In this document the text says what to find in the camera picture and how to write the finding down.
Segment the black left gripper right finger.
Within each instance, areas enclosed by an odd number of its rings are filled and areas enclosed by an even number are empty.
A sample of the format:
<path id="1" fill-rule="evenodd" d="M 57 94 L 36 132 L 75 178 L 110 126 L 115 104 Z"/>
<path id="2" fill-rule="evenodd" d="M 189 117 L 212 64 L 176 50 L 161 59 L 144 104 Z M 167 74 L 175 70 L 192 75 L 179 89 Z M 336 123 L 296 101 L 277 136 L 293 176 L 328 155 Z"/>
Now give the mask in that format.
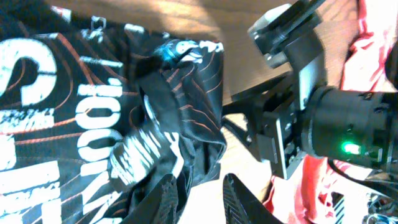
<path id="1" fill-rule="evenodd" d="M 226 224 L 282 224 L 235 174 L 223 179 L 223 204 Z"/>

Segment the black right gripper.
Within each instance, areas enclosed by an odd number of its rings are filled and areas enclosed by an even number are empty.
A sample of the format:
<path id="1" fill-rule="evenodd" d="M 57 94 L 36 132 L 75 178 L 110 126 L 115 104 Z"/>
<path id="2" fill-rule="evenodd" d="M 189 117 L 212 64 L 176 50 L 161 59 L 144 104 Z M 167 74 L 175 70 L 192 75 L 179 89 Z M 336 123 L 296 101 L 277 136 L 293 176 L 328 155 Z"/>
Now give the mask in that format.
<path id="1" fill-rule="evenodd" d="M 269 161 L 274 176 L 289 179 L 305 153 L 300 116 L 314 89 L 314 78 L 283 73 L 232 96 L 222 109 L 222 126 L 259 162 Z"/>

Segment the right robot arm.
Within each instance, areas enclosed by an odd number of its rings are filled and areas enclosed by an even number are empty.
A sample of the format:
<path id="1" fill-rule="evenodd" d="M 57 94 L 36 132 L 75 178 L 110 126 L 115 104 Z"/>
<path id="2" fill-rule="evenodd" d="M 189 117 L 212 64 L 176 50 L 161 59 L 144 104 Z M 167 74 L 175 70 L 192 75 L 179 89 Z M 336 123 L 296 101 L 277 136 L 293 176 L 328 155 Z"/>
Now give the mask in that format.
<path id="1" fill-rule="evenodd" d="M 396 174 L 397 95 L 329 86 L 319 41 L 295 41 L 283 53 L 291 71 L 238 93 L 223 107 L 223 126 L 282 179 L 305 156 Z M 226 118 L 238 113 L 246 129 Z"/>

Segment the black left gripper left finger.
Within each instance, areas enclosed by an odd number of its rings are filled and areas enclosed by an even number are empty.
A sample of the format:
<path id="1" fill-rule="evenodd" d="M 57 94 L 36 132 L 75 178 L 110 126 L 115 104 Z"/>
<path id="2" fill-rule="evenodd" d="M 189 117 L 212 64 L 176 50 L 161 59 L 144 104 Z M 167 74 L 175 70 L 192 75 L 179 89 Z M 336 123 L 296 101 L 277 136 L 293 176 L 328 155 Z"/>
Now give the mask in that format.
<path id="1" fill-rule="evenodd" d="M 172 174 L 167 174 L 123 220 L 123 224 L 175 224 L 177 206 L 176 178 Z"/>

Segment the black orange-patterned jersey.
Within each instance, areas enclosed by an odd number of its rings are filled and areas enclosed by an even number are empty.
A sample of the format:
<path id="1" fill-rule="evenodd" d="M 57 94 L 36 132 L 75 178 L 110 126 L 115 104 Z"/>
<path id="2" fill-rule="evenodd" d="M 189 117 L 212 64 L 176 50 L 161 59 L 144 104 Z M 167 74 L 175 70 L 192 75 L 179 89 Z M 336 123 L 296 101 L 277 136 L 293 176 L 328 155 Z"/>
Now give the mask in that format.
<path id="1" fill-rule="evenodd" d="M 167 174 L 216 180 L 221 42 L 1 2 L 1 222 L 122 223 Z"/>

